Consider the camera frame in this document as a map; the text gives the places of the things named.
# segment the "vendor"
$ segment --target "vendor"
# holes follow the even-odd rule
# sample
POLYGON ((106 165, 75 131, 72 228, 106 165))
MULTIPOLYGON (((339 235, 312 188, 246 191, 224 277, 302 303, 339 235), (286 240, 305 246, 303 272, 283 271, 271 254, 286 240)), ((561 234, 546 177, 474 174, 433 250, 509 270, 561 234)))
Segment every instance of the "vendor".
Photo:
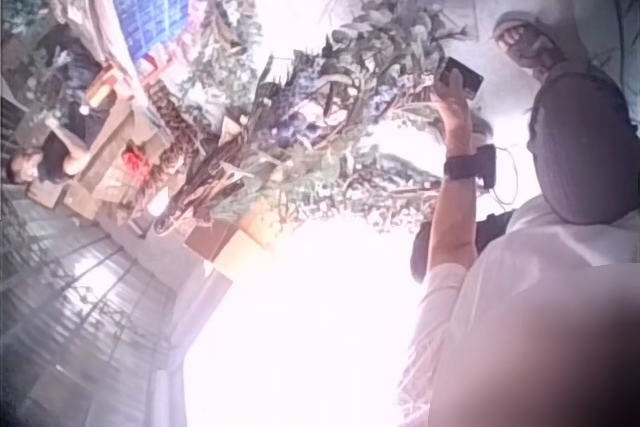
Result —
POLYGON ((50 116, 45 122, 51 133, 42 146, 18 150, 7 162, 7 181, 27 184, 37 179, 60 184, 82 172, 108 115, 108 109, 92 109, 83 115, 80 105, 75 105, 65 125, 50 116))

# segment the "leg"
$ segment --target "leg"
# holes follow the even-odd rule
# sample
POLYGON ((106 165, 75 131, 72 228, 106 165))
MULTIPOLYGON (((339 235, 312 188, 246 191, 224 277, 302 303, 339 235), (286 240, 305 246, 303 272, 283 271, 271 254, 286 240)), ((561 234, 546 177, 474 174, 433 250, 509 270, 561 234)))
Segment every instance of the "leg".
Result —
POLYGON ((529 150, 542 194, 564 221, 607 224, 640 207, 640 140, 623 94, 600 70, 573 63, 540 28, 522 22, 496 40, 542 81, 529 150))

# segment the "wrist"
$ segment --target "wrist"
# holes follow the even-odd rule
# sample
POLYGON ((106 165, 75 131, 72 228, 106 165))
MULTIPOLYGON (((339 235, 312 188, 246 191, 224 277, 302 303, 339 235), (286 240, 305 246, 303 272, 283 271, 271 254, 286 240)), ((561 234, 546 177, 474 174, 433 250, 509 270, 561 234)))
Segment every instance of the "wrist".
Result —
POLYGON ((446 129, 445 148, 447 158, 460 155, 472 155, 474 149, 471 142, 471 125, 460 124, 446 129))

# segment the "fabric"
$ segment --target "fabric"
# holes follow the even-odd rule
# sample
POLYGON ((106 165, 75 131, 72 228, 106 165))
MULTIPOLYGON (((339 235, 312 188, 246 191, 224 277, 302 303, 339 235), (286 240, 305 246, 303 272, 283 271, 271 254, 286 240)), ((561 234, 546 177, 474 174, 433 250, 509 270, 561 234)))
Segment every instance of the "fabric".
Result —
POLYGON ((639 239, 636 212, 611 225, 571 225, 540 196, 515 212, 507 233, 487 246, 468 273, 452 264, 432 269, 399 384, 401 425, 428 425, 438 371, 471 325, 542 280, 593 266, 635 262, 639 239))
POLYGON ((640 140, 620 89, 595 67, 566 63, 538 93, 529 149, 551 208, 566 222, 614 222, 640 207, 640 140))

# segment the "foot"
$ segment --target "foot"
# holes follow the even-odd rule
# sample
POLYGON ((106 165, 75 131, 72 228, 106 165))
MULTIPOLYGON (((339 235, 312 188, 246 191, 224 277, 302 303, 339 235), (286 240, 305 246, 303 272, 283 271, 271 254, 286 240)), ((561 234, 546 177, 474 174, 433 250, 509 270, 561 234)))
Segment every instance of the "foot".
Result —
POLYGON ((556 65, 567 61, 556 43, 529 22, 505 22, 498 26, 494 38, 511 60, 541 83, 556 65))

